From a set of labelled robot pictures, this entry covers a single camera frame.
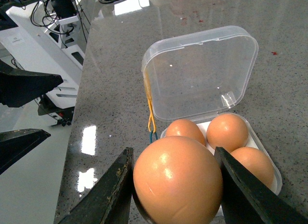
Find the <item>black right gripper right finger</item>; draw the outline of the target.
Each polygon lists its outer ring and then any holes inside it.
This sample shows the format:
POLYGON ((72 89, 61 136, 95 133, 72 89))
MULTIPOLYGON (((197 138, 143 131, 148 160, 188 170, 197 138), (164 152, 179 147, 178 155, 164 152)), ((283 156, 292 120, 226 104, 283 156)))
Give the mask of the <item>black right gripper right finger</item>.
POLYGON ((308 219, 282 201, 223 147, 214 154, 223 177, 221 202, 227 224, 306 224, 308 219))

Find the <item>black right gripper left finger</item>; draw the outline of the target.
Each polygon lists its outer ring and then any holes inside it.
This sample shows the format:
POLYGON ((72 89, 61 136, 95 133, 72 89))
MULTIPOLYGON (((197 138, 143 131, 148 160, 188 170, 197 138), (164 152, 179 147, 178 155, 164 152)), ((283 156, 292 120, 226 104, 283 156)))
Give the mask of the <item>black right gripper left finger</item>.
POLYGON ((125 148, 61 224, 127 224, 132 197, 133 148, 125 148))

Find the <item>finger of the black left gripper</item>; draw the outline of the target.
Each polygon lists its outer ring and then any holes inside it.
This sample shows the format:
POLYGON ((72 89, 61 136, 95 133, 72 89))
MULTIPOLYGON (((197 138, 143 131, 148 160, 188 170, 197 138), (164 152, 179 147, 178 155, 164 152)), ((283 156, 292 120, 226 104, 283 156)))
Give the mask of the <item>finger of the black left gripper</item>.
POLYGON ((21 129, 0 134, 0 174, 51 136, 43 129, 21 129))
POLYGON ((1 61, 0 103, 18 108, 52 91, 63 82, 60 75, 20 70, 1 61))

